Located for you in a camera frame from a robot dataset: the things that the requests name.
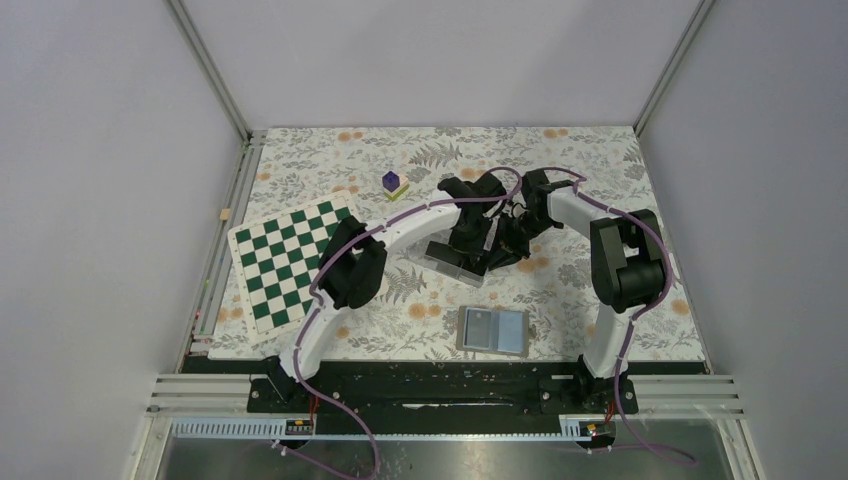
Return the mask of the clear acrylic card tray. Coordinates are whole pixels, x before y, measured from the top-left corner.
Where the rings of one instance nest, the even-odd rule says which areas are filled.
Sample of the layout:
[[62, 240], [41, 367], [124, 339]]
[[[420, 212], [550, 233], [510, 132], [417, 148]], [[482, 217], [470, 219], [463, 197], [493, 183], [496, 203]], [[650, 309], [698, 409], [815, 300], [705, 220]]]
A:
[[449, 244], [449, 234], [436, 233], [409, 248], [410, 260], [445, 277], [481, 288], [490, 269], [491, 242], [486, 240], [479, 255], [462, 253]]

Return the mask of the grey card holder wallet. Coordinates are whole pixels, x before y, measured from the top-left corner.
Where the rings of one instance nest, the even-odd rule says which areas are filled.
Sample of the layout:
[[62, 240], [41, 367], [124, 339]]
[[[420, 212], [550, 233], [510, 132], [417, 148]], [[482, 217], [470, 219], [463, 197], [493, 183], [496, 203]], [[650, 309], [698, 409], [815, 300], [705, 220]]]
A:
[[458, 350], [526, 358], [529, 342], [530, 315], [526, 311], [470, 306], [458, 310]]

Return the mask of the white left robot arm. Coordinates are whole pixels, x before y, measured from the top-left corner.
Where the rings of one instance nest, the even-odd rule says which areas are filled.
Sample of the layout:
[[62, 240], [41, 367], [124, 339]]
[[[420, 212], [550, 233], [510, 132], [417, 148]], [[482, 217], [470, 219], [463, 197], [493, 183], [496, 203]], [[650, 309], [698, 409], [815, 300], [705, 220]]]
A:
[[[500, 170], [516, 177], [512, 189], [505, 189], [495, 176]], [[482, 259], [493, 221], [487, 213], [502, 209], [521, 188], [522, 176], [517, 170], [494, 167], [474, 182], [444, 179], [424, 202], [382, 220], [342, 220], [310, 284], [312, 305], [295, 339], [279, 354], [279, 365], [267, 373], [272, 398], [288, 411], [307, 404], [311, 387], [306, 379], [320, 368], [333, 324], [377, 295], [392, 254], [449, 230], [454, 244], [437, 248], [447, 255], [446, 262], [456, 260], [463, 265]]]

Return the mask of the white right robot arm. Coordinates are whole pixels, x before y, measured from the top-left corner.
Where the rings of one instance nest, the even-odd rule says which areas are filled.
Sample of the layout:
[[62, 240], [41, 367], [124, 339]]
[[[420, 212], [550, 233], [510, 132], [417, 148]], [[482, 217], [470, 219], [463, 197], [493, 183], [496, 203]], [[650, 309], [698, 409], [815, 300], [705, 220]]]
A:
[[583, 177], [552, 182], [547, 169], [531, 170], [521, 180], [524, 210], [499, 218], [489, 270], [530, 255], [530, 243], [551, 229], [570, 229], [590, 243], [590, 280], [600, 303], [595, 335], [578, 358], [569, 388], [583, 410], [622, 407], [627, 356], [634, 323], [667, 296], [673, 283], [668, 250], [657, 216], [643, 209], [624, 212], [581, 192]]

